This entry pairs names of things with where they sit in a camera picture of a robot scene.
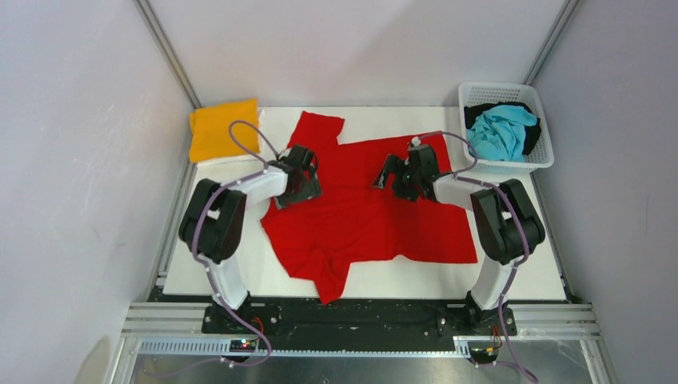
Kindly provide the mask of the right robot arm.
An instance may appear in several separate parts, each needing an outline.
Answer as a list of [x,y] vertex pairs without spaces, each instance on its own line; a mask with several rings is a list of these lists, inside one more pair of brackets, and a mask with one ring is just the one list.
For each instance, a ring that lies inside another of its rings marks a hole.
[[388,155],[373,184],[391,186],[396,197],[411,202],[425,199],[473,214],[485,259],[467,293],[464,320],[475,334],[494,327],[518,267],[546,236],[524,184],[515,178],[496,184],[459,171],[442,172],[430,145],[410,146],[407,158]]

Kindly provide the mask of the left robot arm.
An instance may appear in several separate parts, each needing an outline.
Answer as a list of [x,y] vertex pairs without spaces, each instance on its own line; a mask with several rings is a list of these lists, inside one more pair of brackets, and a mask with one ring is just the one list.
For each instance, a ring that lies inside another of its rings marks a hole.
[[242,304],[249,291],[234,254],[241,242],[245,212],[261,202],[279,209],[322,195],[318,157],[295,145],[261,170],[231,182],[200,180],[181,220],[178,237],[205,269],[213,300],[224,307],[221,322],[234,333],[247,330],[252,311]]

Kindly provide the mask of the red t-shirt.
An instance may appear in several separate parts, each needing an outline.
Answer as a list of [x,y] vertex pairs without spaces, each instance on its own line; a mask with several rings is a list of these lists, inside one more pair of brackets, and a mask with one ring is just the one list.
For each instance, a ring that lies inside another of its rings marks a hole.
[[289,144],[312,150],[319,162],[318,198],[279,208],[261,225],[287,274],[314,283],[323,303],[342,296],[357,262],[475,264],[476,247],[461,208],[397,198],[374,181],[386,158],[407,154],[409,136],[341,144],[344,120],[303,112]]

